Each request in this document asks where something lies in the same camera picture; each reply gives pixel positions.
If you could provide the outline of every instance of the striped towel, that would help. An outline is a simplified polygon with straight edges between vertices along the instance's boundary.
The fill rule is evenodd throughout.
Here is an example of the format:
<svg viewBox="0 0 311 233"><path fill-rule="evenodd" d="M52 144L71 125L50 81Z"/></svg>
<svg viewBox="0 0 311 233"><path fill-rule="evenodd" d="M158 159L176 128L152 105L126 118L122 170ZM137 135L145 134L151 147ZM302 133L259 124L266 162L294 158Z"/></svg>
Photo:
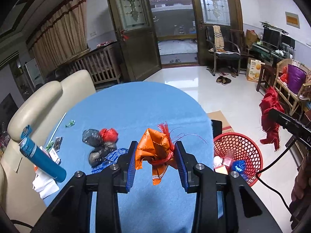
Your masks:
<svg viewBox="0 0 311 233"><path fill-rule="evenodd" d="M213 25L214 29L214 36L215 36L215 48L216 51L224 52L224 38L222 37L220 26Z"/></svg>

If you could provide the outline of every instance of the screw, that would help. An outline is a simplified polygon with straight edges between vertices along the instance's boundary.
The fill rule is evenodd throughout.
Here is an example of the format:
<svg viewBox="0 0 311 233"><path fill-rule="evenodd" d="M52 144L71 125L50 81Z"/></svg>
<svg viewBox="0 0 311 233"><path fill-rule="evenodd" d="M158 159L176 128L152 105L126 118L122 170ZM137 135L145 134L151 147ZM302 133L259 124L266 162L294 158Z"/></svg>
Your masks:
<svg viewBox="0 0 311 233"><path fill-rule="evenodd" d="M199 170L203 170L205 168L205 166L202 163L198 163L195 165L195 168L197 168Z"/></svg>
<svg viewBox="0 0 311 233"><path fill-rule="evenodd" d="M80 178L80 177L83 176L83 174L84 174L84 172L82 172L82 171L76 171L76 172L75 172L75 177L76 177L76 178Z"/></svg>
<svg viewBox="0 0 311 233"><path fill-rule="evenodd" d="M119 168L119 165L118 164L112 164L110 165L110 169L112 170L117 170Z"/></svg>
<svg viewBox="0 0 311 233"><path fill-rule="evenodd" d="M230 173L230 175L233 177L233 178L237 178L240 174L236 171L233 171Z"/></svg>

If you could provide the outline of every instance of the red trash basket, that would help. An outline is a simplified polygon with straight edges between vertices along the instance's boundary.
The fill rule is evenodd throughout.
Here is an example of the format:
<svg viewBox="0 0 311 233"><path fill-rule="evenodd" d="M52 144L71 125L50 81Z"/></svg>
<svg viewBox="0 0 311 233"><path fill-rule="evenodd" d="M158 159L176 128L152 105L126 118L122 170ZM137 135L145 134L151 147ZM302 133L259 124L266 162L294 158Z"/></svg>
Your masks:
<svg viewBox="0 0 311 233"><path fill-rule="evenodd" d="M251 187L257 181L255 174L262 170L263 166L258 146L249 137L235 132L223 133L214 138L214 156L224 158L228 149L236 150L234 160L245 160L244 173L247 174L246 182ZM226 166L226 168L228 172L231 172L230 167Z"/></svg>

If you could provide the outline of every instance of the black monitor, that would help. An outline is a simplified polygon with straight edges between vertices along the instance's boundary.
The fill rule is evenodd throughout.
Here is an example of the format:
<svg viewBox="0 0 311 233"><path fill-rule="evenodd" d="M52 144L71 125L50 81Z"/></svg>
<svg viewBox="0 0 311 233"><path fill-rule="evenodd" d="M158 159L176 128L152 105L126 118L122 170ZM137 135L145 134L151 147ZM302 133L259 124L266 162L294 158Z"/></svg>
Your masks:
<svg viewBox="0 0 311 233"><path fill-rule="evenodd" d="M289 47L295 49L295 40L289 36L282 34L281 35L281 43L284 43L284 44L288 45Z"/></svg>
<svg viewBox="0 0 311 233"><path fill-rule="evenodd" d="M279 31L265 28L263 30L262 41L278 48L280 44L280 34L281 33Z"/></svg>

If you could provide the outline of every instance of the wooden railing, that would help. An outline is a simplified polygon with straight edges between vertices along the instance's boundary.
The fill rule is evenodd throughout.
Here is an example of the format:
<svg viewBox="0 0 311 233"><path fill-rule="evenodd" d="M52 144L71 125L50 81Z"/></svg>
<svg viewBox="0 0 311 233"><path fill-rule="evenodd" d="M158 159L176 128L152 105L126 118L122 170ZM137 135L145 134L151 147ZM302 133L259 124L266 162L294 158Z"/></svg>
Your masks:
<svg viewBox="0 0 311 233"><path fill-rule="evenodd" d="M87 70L94 84L116 80L120 83L121 77L120 62L115 56L114 48L118 48L118 43L111 43L95 49L77 60L72 61L66 66L66 73L73 74L79 70Z"/></svg>

